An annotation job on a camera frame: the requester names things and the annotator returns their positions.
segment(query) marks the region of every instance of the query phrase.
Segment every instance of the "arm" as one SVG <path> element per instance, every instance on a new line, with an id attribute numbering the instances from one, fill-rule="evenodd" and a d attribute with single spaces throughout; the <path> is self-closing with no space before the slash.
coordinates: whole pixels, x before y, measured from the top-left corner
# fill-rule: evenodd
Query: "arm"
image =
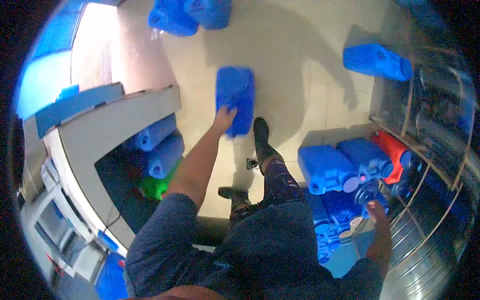
<path id="1" fill-rule="evenodd" d="M 384 208 L 378 201 L 367 205 L 375 222 L 375 241 L 370 244 L 366 258 L 358 260 L 350 271 L 339 280 L 339 299 L 379 299 L 383 280 L 392 255 L 392 240 Z"/>
<path id="2" fill-rule="evenodd" d="M 208 182 L 212 176 L 220 136 L 230 127 L 236 114 L 236 108 L 230 112 L 227 107 L 221 107 L 218 110 L 212 127 L 203 135 L 187 157 L 180 162 L 168 184 L 167 194 L 187 195 L 195 203 L 197 212 L 200 210 L 205 199 Z"/>
<path id="3" fill-rule="evenodd" d="M 366 257 L 379 264 L 382 269 L 382 278 L 388 272 L 388 263 L 392 257 L 392 237 L 384 208 L 378 201 L 371 201 L 367 204 L 368 212 L 375 222 L 374 241 L 368 247 Z"/>

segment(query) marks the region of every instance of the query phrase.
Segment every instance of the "shoe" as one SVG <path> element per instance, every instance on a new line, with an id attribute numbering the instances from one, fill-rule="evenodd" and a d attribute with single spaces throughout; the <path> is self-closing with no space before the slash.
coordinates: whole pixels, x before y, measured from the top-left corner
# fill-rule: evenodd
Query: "shoe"
<path id="1" fill-rule="evenodd" d="M 253 135 L 255 137 L 255 149 L 257 151 L 268 144 L 270 130 L 268 129 L 268 124 L 264 118 L 258 117 L 253 122 Z"/>
<path id="2" fill-rule="evenodd" d="M 232 200 L 232 206 L 231 206 L 232 211 L 234 211 L 237 205 L 239 205 L 240 203 L 246 203 L 248 205 L 252 204 L 248 199 L 248 191 L 245 191 L 239 188 L 227 187 L 227 186 L 219 187 L 218 195 L 222 198 Z"/>
<path id="3" fill-rule="evenodd" d="M 233 198 L 248 199 L 248 191 L 245 191 L 239 188 L 230 187 L 230 186 L 219 187 L 218 195 L 225 199 L 233 199 Z"/>

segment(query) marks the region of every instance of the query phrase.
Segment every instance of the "dark gray t-shirt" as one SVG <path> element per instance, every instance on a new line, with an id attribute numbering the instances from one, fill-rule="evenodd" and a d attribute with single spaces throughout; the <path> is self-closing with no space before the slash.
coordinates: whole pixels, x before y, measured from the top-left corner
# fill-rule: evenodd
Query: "dark gray t-shirt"
<path id="1" fill-rule="evenodd" d="M 263 209 L 230 229 L 214 253 L 192 247 L 193 201 L 167 196 L 135 237 L 125 278 L 130 297 L 151 297 L 198 285 L 227 299 L 378 299 L 380 267 L 360 259 L 340 279 L 320 266 L 306 204 Z"/>

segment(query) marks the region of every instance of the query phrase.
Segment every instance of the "leg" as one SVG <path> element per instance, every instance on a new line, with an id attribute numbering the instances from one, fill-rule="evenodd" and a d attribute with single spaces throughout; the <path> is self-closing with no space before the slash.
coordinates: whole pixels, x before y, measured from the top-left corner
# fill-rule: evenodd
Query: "leg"
<path id="1" fill-rule="evenodd" d="M 256 211 L 257 205 L 251 204 L 248 199 L 248 191 L 234 187 L 220 187 L 218 188 L 218 195 L 232 200 L 230 207 L 230 227 Z"/>
<path id="2" fill-rule="evenodd" d="M 283 157 L 268 144 L 269 129 L 263 118 L 255 119 L 253 133 L 260 171 L 265 176 L 264 199 L 259 203 L 259 208 L 287 202 L 304 202 L 303 194 L 288 172 Z"/>

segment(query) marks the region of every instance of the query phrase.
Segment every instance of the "hand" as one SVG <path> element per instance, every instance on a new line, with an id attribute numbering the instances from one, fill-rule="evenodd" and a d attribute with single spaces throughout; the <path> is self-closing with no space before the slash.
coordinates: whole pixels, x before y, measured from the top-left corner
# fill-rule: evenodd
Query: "hand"
<path id="1" fill-rule="evenodd" d="M 228 111 L 227 106 L 222 106 L 215 115 L 212 129 L 219 134 L 224 134 L 225 131 L 232 125 L 233 119 L 237 115 L 237 108 L 233 108 Z"/>
<path id="2" fill-rule="evenodd" d="M 374 222 L 387 222 L 385 209 L 377 200 L 369 201 L 367 203 L 367 211 Z"/>

